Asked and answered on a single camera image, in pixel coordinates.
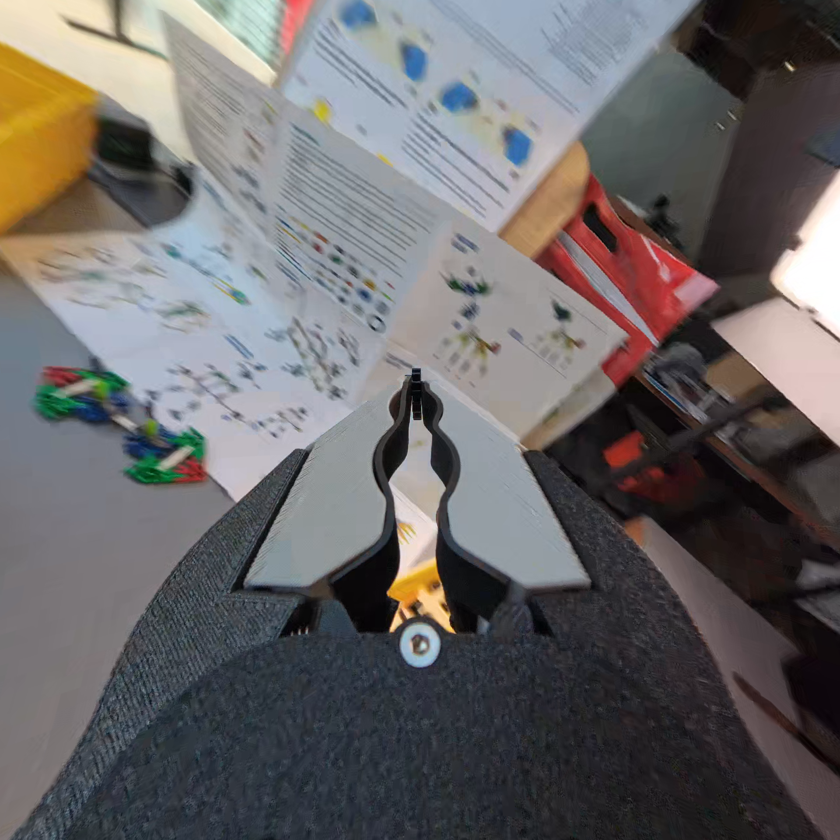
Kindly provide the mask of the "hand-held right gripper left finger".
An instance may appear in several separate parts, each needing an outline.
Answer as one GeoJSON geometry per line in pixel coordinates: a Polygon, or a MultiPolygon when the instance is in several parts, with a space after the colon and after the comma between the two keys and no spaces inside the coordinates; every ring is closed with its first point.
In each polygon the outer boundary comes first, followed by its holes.
{"type": "Polygon", "coordinates": [[[248,559],[243,589],[341,604],[356,628],[389,628],[400,565],[390,479],[407,452],[407,382],[311,445],[248,559]]]}

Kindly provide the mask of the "wooden background table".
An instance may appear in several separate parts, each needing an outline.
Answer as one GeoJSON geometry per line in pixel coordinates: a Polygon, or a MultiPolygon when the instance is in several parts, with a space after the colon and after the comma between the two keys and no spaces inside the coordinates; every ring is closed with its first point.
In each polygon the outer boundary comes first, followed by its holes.
{"type": "Polygon", "coordinates": [[[760,488],[817,541],[838,550],[838,444],[750,362],[729,351],[690,365],[675,350],[634,379],[670,409],[702,446],[760,488]]]}

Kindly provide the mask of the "white folded instruction booklet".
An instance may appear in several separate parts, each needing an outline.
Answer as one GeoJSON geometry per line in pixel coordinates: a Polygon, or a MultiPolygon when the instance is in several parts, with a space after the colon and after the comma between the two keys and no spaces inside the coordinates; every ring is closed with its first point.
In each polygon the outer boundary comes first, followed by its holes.
{"type": "Polygon", "coordinates": [[[579,293],[162,16],[192,194],[136,233],[13,234],[2,257],[239,501],[413,364],[510,438],[627,334],[579,293]]]}

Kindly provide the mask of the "studio light panel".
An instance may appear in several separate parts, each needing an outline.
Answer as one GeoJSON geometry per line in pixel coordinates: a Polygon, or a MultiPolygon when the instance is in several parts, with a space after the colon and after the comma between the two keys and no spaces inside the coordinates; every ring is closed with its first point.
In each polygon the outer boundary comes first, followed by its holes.
{"type": "Polygon", "coordinates": [[[774,288],[839,337],[839,172],[770,274],[774,288]]]}

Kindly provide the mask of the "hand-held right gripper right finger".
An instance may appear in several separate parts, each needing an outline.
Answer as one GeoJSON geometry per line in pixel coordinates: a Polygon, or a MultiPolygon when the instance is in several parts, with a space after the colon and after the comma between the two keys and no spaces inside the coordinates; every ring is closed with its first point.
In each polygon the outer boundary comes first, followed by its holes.
{"type": "Polygon", "coordinates": [[[531,612],[533,598],[592,579],[525,455],[438,383],[423,383],[430,465],[443,484],[437,573],[453,628],[531,612]]]}

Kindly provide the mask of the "black device with green display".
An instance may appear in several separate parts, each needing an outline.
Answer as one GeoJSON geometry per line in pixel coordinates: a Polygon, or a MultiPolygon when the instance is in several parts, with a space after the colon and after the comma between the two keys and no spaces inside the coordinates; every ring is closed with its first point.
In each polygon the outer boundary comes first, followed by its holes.
{"type": "Polygon", "coordinates": [[[151,126],[130,113],[97,115],[97,136],[89,176],[100,183],[147,185],[182,178],[180,158],[154,134],[151,126]]]}

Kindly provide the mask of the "colourful toy rod model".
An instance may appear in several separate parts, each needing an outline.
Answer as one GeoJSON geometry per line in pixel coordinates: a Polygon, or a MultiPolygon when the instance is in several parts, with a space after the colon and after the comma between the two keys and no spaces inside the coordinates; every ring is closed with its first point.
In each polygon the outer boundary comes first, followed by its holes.
{"type": "Polygon", "coordinates": [[[91,426],[115,427],[129,458],[123,474],[147,486],[202,484],[205,437],[193,427],[172,432],[154,418],[151,404],[133,418],[131,386],[96,358],[87,368],[47,365],[33,399],[35,412],[49,422],[75,419],[91,426]]]}

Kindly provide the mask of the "black light stand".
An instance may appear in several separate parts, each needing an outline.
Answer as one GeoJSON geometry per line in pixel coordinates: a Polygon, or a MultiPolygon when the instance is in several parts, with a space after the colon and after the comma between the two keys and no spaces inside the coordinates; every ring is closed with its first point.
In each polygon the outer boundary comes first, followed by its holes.
{"type": "Polygon", "coordinates": [[[728,403],[703,423],[692,419],[688,425],[667,435],[642,410],[638,401],[622,397],[612,415],[626,427],[622,436],[610,434],[600,445],[587,434],[574,446],[583,458],[576,468],[577,480],[593,497],[601,498],[616,510],[643,506],[678,508],[700,496],[707,482],[706,473],[694,456],[717,432],[762,410],[780,411],[790,401],[772,387],[761,387],[750,398],[728,403]]]}

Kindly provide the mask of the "wood-edged grey table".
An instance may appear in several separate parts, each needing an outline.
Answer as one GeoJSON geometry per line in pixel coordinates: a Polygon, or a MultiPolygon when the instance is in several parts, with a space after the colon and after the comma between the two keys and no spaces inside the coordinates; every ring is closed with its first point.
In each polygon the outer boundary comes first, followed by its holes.
{"type": "Polygon", "coordinates": [[[838,775],[793,732],[795,708],[782,662],[792,645],[650,518],[625,525],[666,578],[706,642],[738,713],[773,770],[788,785],[815,788],[827,782],[838,793],[838,775]]]}

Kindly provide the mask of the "yellow plastic bin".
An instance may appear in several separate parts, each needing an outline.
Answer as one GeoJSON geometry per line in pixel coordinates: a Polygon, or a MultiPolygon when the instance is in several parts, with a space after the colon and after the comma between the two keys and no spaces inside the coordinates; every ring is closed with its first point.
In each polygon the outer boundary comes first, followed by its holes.
{"type": "Polygon", "coordinates": [[[446,632],[454,633],[441,583],[436,548],[438,526],[403,493],[392,490],[395,504],[400,565],[388,590],[396,602],[391,632],[415,618],[430,618],[446,632]]]}
{"type": "Polygon", "coordinates": [[[99,95],[1,45],[1,232],[51,203],[87,173],[99,95]]]}

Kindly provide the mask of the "white printed task sheet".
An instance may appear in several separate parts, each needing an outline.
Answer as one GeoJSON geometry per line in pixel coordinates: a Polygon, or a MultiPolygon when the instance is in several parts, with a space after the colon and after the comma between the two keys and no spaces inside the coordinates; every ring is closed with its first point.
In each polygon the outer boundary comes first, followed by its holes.
{"type": "Polygon", "coordinates": [[[279,90],[498,233],[696,5],[313,2],[279,90]]]}

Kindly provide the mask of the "wooden backing board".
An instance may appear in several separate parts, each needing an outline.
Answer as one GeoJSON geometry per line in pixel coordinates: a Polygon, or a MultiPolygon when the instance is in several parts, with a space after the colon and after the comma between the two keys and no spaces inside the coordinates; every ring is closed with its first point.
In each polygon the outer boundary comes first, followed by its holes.
{"type": "Polygon", "coordinates": [[[589,156],[577,140],[504,224],[499,237],[523,256],[538,258],[578,213],[590,177],[589,156]]]}

